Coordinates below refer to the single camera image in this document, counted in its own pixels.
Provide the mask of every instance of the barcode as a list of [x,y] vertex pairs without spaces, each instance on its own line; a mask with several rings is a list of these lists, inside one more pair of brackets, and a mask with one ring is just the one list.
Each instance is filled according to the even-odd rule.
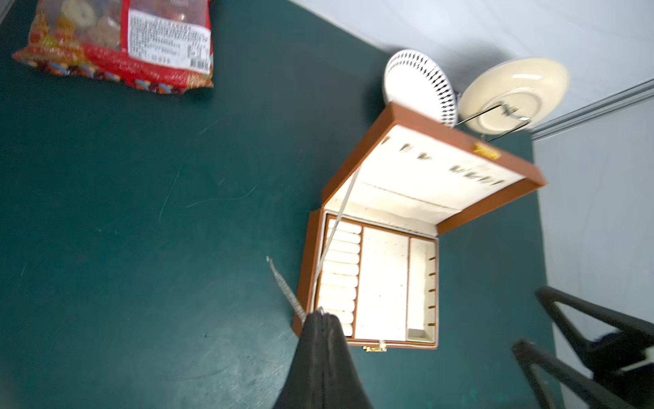
[[190,65],[191,68],[201,69],[202,71],[209,70],[209,62],[207,60],[199,60],[197,58],[191,58]]

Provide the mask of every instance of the white wall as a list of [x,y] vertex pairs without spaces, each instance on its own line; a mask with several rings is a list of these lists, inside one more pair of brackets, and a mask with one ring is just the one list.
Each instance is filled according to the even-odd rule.
[[[535,142],[547,280],[654,322],[654,99]],[[610,327],[571,315],[588,338]],[[587,371],[555,331],[560,359]],[[568,409],[581,408],[564,392]]]
[[572,76],[549,117],[654,75],[652,0],[293,0],[383,50],[416,48],[462,92],[513,58],[547,57]]

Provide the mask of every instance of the floor scratch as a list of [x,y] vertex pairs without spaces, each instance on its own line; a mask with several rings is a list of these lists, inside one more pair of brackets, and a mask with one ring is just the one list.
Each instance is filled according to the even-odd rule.
[[228,117],[228,115],[225,115],[225,116],[222,116],[222,117],[216,119],[216,120],[215,120],[211,125],[209,125],[208,127],[204,128],[202,131],[198,132],[197,135],[202,135],[203,133],[205,133],[209,128],[211,128],[211,127],[214,126],[215,124],[219,123],[220,121],[222,121],[222,120],[224,120],[224,119],[227,119],[227,117]]
[[217,200],[241,200],[241,199],[245,199],[246,197],[250,196],[250,193],[254,192],[254,189],[256,189],[256,186],[257,186],[257,185],[255,185],[255,186],[254,186],[254,187],[253,187],[249,192],[247,192],[246,194],[244,194],[244,195],[242,195],[242,196],[240,196],[240,197],[238,197],[238,198],[211,198],[211,199],[204,199],[204,200],[200,200],[199,202],[191,203],[190,205],[188,205],[188,206],[186,206],[186,207],[189,208],[189,207],[197,206],[197,205],[202,204],[202,203],[215,202],[215,201],[217,201]]
[[195,380],[195,379],[208,378],[209,376],[214,376],[214,375],[217,375],[217,374],[221,373],[222,371],[224,371],[227,368],[229,368],[229,366],[223,366],[222,368],[220,368],[218,370],[215,370],[214,372],[212,372],[210,374],[204,374],[204,375],[199,375],[199,376],[191,376],[189,378],[182,378],[182,379],[180,379],[180,381],[190,381],[190,380]]
[[162,215],[164,213],[164,208],[166,203],[168,203],[168,198],[170,197],[170,194],[173,192],[173,189],[175,188],[175,184],[177,183],[177,179],[179,179],[179,173],[182,171],[182,167],[184,166],[184,162],[179,166],[179,169],[177,170],[177,176],[175,176],[175,180],[173,181],[173,186],[170,187],[170,190],[168,190],[168,194],[165,196],[165,200],[163,201],[163,206],[161,211],[159,212],[159,223],[161,224],[162,222]]

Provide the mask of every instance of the jewelry box lid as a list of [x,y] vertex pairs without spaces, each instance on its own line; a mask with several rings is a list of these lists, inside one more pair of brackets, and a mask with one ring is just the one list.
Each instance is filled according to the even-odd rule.
[[322,191],[344,215],[436,237],[546,185],[533,164],[389,103]]

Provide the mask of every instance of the white velvet lining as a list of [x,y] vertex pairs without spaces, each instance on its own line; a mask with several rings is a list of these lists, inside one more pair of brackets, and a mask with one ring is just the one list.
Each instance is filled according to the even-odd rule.
[[429,291],[438,284],[436,276],[430,276],[436,271],[436,261],[429,260],[436,256],[434,242],[343,223],[345,229],[358,232],[350,233],[359,238],[358,253],[348,254],[360,257],[360,267],[354,259],[327,260],[317,305],[339,317],[346,336],[354,333],[358,339],[434,342],[436,328],[429,325],[436,322],[437,312],[429,307],[438,302],[438,293]]
[[406,341],[408,256],[408,236],[364,227],[357,338]]
[[343,251],[344,253],[361,253],[361,246],[359,244],[348,243],[347,241],[341,240],[332,240],[332,243],[329,244],[329,248],[330,250]]
[[[327,236],[332,233],[332,229],[327,229]],[[345,243],[359,244],[361,243],[361,236],[356,233],[342,232],[340,229],[336,229],[334,234],[334,240],[344,241]]]
[[359,255],[329,249],[327,250],[327,257],[325,257],[325,261],[334,261],[344,264],[359,264]]
[[[525,178],[401,125],[359,169],[344,215],[430,237],[436,237],[436,224]],[[349,181],[327,210],[339,210]]]
[[407,329],[410,341],[434,342],[436,327],[436,306],[438,299],[438,276],[436,271],[434,242],[411,238],[409,241],[409,302],[407,304]]

